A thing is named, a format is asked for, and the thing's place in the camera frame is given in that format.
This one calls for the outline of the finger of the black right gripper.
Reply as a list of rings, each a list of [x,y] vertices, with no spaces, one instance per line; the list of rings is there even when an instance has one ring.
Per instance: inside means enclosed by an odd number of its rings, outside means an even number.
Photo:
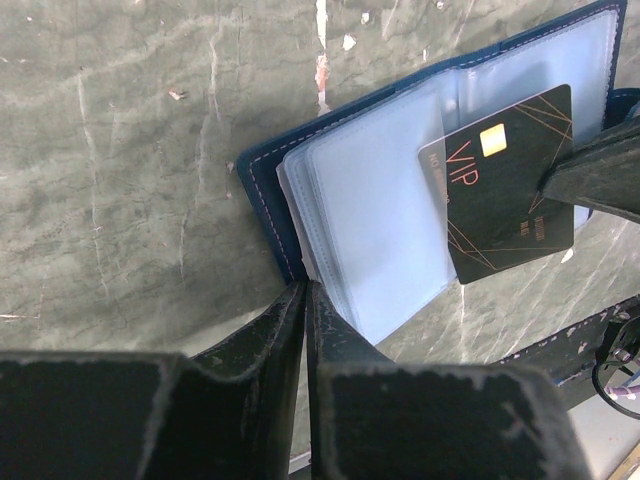
[[[607,129],[550,168],[545,199],[639,220],[639,121]]]

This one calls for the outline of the blue leather card holder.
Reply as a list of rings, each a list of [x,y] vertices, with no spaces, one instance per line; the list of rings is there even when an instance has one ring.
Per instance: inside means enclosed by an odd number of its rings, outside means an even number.
[[[314,278],[379,343],[445,290],[446,133],[557,85],[579,142],[621,122],[613,80],[626,13],[597,1],[511,39],[422,69],[244,152],[236,169],[286,282]]]

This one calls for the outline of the black VIP credit card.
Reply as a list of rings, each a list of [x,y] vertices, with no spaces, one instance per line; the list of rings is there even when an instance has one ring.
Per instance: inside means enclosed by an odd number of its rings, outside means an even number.
[[[572,150],[572,128],[571,88],[562,84],[419,150],[461,284],[572,247],[573,206],[540,193],[545,174]]]

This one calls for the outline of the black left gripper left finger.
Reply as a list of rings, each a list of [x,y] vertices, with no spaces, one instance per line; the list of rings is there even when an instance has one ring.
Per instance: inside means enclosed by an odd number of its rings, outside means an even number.
[[[287,477],[305,298],[304,282],[290,284],[263,313],[192,358],[214,377],[201,421],[212,441],[211,479]]]

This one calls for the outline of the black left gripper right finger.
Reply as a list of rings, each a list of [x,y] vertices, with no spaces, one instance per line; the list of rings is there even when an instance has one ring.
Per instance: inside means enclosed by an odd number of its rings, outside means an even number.
[[[377,350],[337,312],[324,286],[316,281],[310,281],[306,289],[305,334],[311,478],[321,479],[318,366],[321,363],[392,362],[392,360]]]

